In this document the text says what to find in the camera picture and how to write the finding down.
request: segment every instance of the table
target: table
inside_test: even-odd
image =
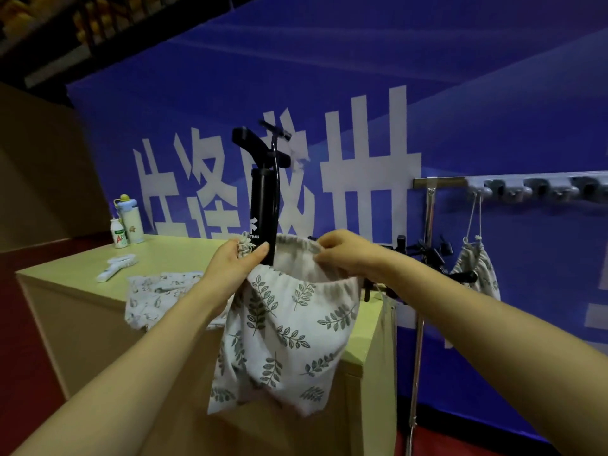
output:
[[[127,276],[204,270],[222,240],[147,235],[17,272],[66,399],[145,334],[124,321]],[[112,257],[139,263],[106,283]],[[308,418],[273,400],[207,415],[221,330],[207,331],[180,372],[141,455],[392,455],[396,436],[395,308],[380,293],[361,302],[330,400]]]

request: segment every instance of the hand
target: hand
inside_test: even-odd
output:
[[[344,229],[326,233],[317,241],[325,248],[315,255],[317,263],[330,264],[352,276],[364,276],[373,282],[384,283],[381,263],[389,257],[387,253],[390,250]]]
[[[268,250],[268,243],[263,243],[239,259],[238,238],[228,240],[217,249],[201,281],[192,290],[201,291],[205,301],[209,300],[213,305],[212,312],[221,314],[228,298],[239,289],[249,272],[262,262]]]

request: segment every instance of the red floor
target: red floor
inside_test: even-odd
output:
[[[63,404],[63,394],[15,271],[111,243],[110,234],[83,237],[0,254],[0,456],[8,456]],[[397,443],[395,454],[401,452]],[[419,427],[415,456],[497,456]]]

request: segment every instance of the bottle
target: bottle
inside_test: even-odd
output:
[[[143,241],[143,227],[139,208],[137,207],[137,200],[123,194],[119,199],[114,200],[114,205],[122,218],[129,243],[132,245],[141,243]]]
[[[114,240],[115,248],[124,248],[128,245],[126,241],[125,227],[120,223],[120,219],[110,220],[110,231]]]

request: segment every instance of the yellow tabletop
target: yellow tabletop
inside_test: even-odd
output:
[[[204,271],[223,240],[146,235],[145,241],[123,249],[106,245],[17,272],[23,280],[43,284],[71,294],[92,295],[124,310],[128,290],[127,276],[152,276],[161,272]],[[95,277],[108,267],[108,259],[125,254],[137,255],[139,262],[120,270],[105,283]],[[361,302],[359,315],[342,360],[360,366],[365,363],[371,338],[382,311],[382,298],[373,294]]]

